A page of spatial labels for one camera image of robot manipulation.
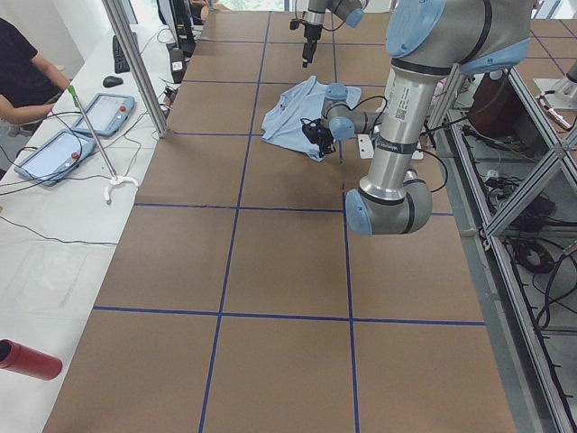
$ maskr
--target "cardboard surface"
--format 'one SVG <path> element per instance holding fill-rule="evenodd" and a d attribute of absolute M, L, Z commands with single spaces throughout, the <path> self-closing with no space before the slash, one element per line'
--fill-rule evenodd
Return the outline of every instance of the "cardboard surface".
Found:
<path fill-rule="evenodd" d="M 231 209 L 135 207 L 95 305 L 218 311 Z"/>
<path fill-rule="evenodd" d="M 533 20 L 531 22 L 531 33 L 535 36 L 572 38 L 569 21 L 561 20 Z"/>
<path fill-rule="evenodd" d="M 209 15 L 46 432 L 514 431 L 446 193 L 416 234 L 357 236 L 356 143 L 319 163 L 258 136 L 310 75 L 382 94 L 389 16 L 308 69 L 290 17 Z"/>
<path fill-rule="evenodd" d="M 136 203 L 236 206 L 246 137 L 169 134 L 136 194 Z"/>
<path fill-rule="evenodd" d="M 349 235 L 354 315 L 482 320 L 453 218 L 431 216 L 410 235 Z"/>
<path fill-rule="evenodd" d="M 354 431 L 348 323 L 225 318 L 204 431 Z"/>
<path fill-rule="evenodd" d="M 225 311 L 348 317 L 343 215 L 244 210 Z"/>
<path fill-rule="evenodd" d="M 93 311 L 44 433 L 197 425 L 215 318 Z"/>
<path fill-rule="evenodd" d="M 361 323 L 354 338 L 363 432 L 516 431 L 483 328 Z"/>

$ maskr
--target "light blue shirt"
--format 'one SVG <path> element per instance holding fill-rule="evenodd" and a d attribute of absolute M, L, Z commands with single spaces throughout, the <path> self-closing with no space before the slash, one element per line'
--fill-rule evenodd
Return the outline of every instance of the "light blue shirt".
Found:
<path fill-rule="evenodd" d="M 318 146 L 303 134 L 300 119 L 315 120 L 321 116 L 326 88 L 326 84 L 320 84 L 315 76 L 311 76 L 280 95 L 278 104 L 264 116 L 262 140 L 322 161 Z M 361 90 L 353 87 L 347 87 L 347 90 L 346 102 L 349 106 L 355 106 L 361 99 Z"/>

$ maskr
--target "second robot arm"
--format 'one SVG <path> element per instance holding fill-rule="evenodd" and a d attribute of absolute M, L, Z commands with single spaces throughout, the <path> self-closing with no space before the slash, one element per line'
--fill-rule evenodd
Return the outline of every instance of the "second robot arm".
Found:
<path fill-rule="evenodd" d="M 375 154 L 369 173 L 346 196 L 347 221 L 354 232 L 404 234 L 426 223 L 432 212 L 431 194 L 410 162 L 436 84 L 449 75 L 454 63 L 461 65 L 463 75 L 518 64 L 528 51 L 532 5 L 533 0 L 400 3 L 387 30 L 395 76 L 374 142 Z M 338 140 L 352 138 L 365 118 L 345 107 L 345 98 L 345 92 L 343 97 L 327 89 L 321 124 Z"/>
<path fill-rule="evenodd" d="M 351 27 L 356 27 L 364 16 L 364 8 L 369 0 L 309 0 L 308 8 L 301 19 L 290 22 L 290 30 L 296 30 L 300 24 L 305 27 L 305 46 L 303 47 L 303 68 L 313 62 L 316 43 L 321 39 L 325 10 L 329 10 Z"/>

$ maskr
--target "white desk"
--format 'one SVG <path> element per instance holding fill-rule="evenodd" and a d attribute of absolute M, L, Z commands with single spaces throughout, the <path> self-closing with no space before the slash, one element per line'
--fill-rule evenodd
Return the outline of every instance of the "white desk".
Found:
<path fill-rule="evenodd" d="M 168 52 L 156 37 L 159 29 L 135 26 L 133 30 L 138 34 L 155 93 L 160 95 L 166 85 L 162 80 L 171 81 L 172 78 Z M 167 38 L 168 32 L 160 34 L 162 41 Z M 102 80 L 107 75 L 121 76 L 124 84 L 109 89 L 102 87 Z M 119 133 L 103 141 L 104 146 L 146 111 L 132 74 L 114 74 L 111 33 L 102 40 L 72 84 L 84 104 L 97 92 L 136 98 L 133 114 Z M 55 113 L 64 111 L 76 111 L 69 94 L 63 95 L 54 109 Z M 75 116 L 62 118 L 68 124 L 76 120 Z M 63 128 L 58 119 L 47 119 L 27 145 L 40 146 Z M 157 142 L 150 118 L 145 115 L 128 137 L 140 142 L 142 148 L 138 150 L 137 143 L 121 138 L 107 148 L 107 154 L 118 173 L 124 174 L 138 151 L 129 175 L 142 181 Z M 26 154 L 23 152 L 19 161 Z M 100 154 L 83 161 L 69 176 L 95 175 L 110 177 Z M 32 184 L 6 186 L 19 181 L 22 178 L 9 170 L 0 183 L 0 194 Z M 103 178 L 63 180 L 54 187 L 36 186 L 0 196 L 0 206 L 4 208 L 0 215 L 49 237 L 117 243 L 137 189 L 132 184 L 115 187 L 112 205 L 108 206 L 103 199 L 107 183 Z M 0 236 L 0 339 L 12 339 L 56 355 L 64 363 L 60 376 L 48 382 L 0 370 L 0 432 L 40 432 L 58 396 L 114 247 L 44 241 L 3 220 L 0 220 Z"/>

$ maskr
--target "black shirt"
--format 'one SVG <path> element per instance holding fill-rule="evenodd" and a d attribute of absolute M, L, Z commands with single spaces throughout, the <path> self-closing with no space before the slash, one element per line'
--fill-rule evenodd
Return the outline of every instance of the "black shirt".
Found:
<path fill-rule="evenodd" d="M 14 107 L 40 106 L 60 91 L 32 64 L 36 54 L 26 38 L 0 18 L 0 95 Z"/>

